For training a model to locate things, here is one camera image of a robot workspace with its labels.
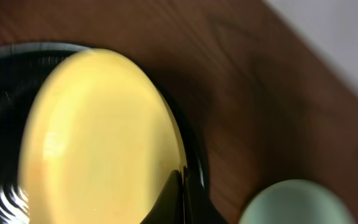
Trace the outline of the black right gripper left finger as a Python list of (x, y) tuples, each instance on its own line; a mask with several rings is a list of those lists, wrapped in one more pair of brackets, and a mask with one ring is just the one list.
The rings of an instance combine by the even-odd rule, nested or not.
[(183, 224), (182, 188), (180, 172), (171, 171), (154, 206), (141, 224)]

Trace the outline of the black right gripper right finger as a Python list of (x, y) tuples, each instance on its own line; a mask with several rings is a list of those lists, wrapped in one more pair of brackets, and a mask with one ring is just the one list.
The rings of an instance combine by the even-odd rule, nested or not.
[(189, 224), (227, 224), (204, 190), (197, 175), (184, 169), (184, 214)]

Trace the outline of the light green plate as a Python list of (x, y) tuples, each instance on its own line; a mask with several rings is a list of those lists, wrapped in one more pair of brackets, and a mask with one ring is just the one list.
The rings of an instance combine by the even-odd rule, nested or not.
[(345, 204), (315, 182), (292, 179), (257, 194), (239, 224), (355, 224)]

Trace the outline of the yellow plate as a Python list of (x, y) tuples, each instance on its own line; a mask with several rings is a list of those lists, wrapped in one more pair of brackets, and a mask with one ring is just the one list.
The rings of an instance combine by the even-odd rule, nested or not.
[(140, 223), (185, 166), (165, 98), (125, 56), (76, 53), (41, 86), (21, 145), (31, 223)]

